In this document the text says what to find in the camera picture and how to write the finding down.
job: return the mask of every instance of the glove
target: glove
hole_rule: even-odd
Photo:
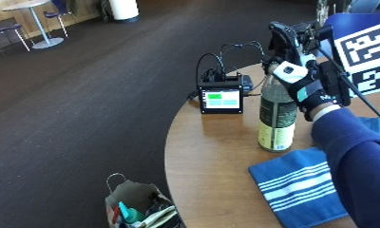
[[[310,61],[304,67],[279,60],[279,57],[266,57],[263,67],[266,75],[272,74],[287,88],[306,120],[312,121],[311,111],[321,104],[333,103],[319,79],[317,61]]]

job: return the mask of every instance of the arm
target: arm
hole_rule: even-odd
[[[312,136],[325,151],[347,212],[360,227],[380,227],[380,135],[332,103],[315,70],[306,74],[302,66],[276,59],[263,65],[288,89],[306,119],[315,120]]]
[[[329,105],[314,109],[314,119]],[[340,108],[315,121],[312,136],[324,148],[347,212],[360,227],[380,227],[380,135]]]

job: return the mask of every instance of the blue striped towel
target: blue striped towel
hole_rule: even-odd
[[[360,120],[380,133],[379,118]],[[248,170],[286,227],[312,227],[347,216],[319,148],[295,150]]]

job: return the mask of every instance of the wooden table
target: wooden table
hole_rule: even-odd
[[[17,4],[11,5],[11,6],[7,6],[7,7],[2,8],[2,11],[30,9],[30,12],[31,12],[31,14],[33,14],[33,16],[35,18],[37,24],[38,24],[41,35],[43,37],[43,41],[41,41],[39,43],[34,44],[34,48],[35,49],[50,48],[50,47],[58,45],[65,40],[65,38],[61,38],[61,37],[49,38],[47,34],[46,34],[46,31],[42,28],[42,24],[41,24],[41,21],[39,21],[39,18],[38,18],[38,14],[35,12],[35,7],[46,4],[47,2],[51,2],[51,0],[30,0],[30,1],[26,1],[26,2],[22,2],[22,3],[17,3]]]
[[[259,65],[240,70],[256,82]],[[380,93],[367,96],[380,110]],[[258,144],[260,97],[244,98],[244,113],[202,115],[199,102],[186,103],[166,140],[164,166],[172,199],[190,228],[282,227],[248,167],[284,153],[267,152]],[[357,116],[376,117],[359,98],[349,109]],[[291,150],[314,146],[312,123],[298,114]],[[319,227],[356,227],[351,217]]]

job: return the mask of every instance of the small display screen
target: small display screen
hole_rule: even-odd
[[[204,108],[240,108],[240,96],[239,89],[203,90]]]

